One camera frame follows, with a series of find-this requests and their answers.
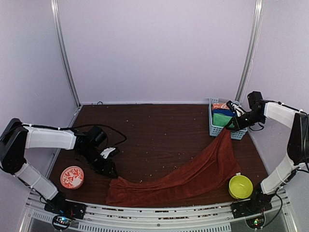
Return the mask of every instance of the brown cloth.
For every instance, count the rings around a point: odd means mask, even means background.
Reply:
[[[112,180],[106,204],[143,207],[190,198],[219,188],[238,172],[230,131],[224,129],[199,155],[158,180]]]

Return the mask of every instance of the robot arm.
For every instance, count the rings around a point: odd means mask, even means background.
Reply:
[[[81,133],[77,130],[27,125],[14,118],[0,137],[1,168],[37,191],[47,201],[47,211],[65,214],[72,210],[77,212],[73,212],[75,218],[81,218],[83,214],[80,212],[84,211],[85,205],[66,201],[65,194],[27,162],[24,152],[35,147],[75,150],[86,158],[95,172],[117,178],[116,167],[110,157],[119,150],[108,148],[100,154],[96,149],[106,137],[106,133],[96,126]]]
[[[270,204],[276,190],[287,184],[295,176],[297,169],[304,167],[307,163],[309,117],[302,110],[286,106],[281,102],[263,100],[260,92],[250,93],[248,101],[251,111],[231,119],[230,123],[234,124],[234,130],[238,131],[255,123],[265,123],[266,118],[273,119],[291,129],[287,152],[282,162],[269,177],[255,187],[251,200],[245,205],[251,213],[259,213],[262,208]]]

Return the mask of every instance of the blue basket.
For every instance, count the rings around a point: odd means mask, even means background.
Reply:
[[[210,136],[215,136],[215,137],[218,136],[218,134],[220,134],[220,132],[223,129],[223,127],[218,127],[218,126],[213,125],[212,115],[211,115],[211,105],[214,103],[226,103],[227,101],[228,100],[221,101],[218,98],[209,98],[209,135]],[[245,128],[237,132],[233,132],[233,133],[231,132],[231,138],[241,140],[247,131],[248,131],[247,128]]]

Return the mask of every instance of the lavender wall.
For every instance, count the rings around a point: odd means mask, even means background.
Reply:
[[[267,0],[253,70],[246,94],[261,91],[264,99],[281,101],[309,112],[309,1]],[[252,132],[269,172],[281,162],[290,132],[268,120]],[[308,231],[309,176],[298,174],[286,187],[300,231]]]
[[[75,112],[61,63],[50,0],[0,1],[0,133],[13,117],[67,126]],[[27,159],[45,173],[52,150]],[[28,189],[0,172],[0,231],[17,231]]]
[[[234,98],[255,1],[59,1],[82,103]]]

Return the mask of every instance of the blue cloth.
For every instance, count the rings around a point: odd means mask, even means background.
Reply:
[[[223,115],[226,115],[226,116],[235,116],[235,114],[230,111],[230,110],[223,110],[223,109],[215,109],[212,111],[214,114],[223,114]]]

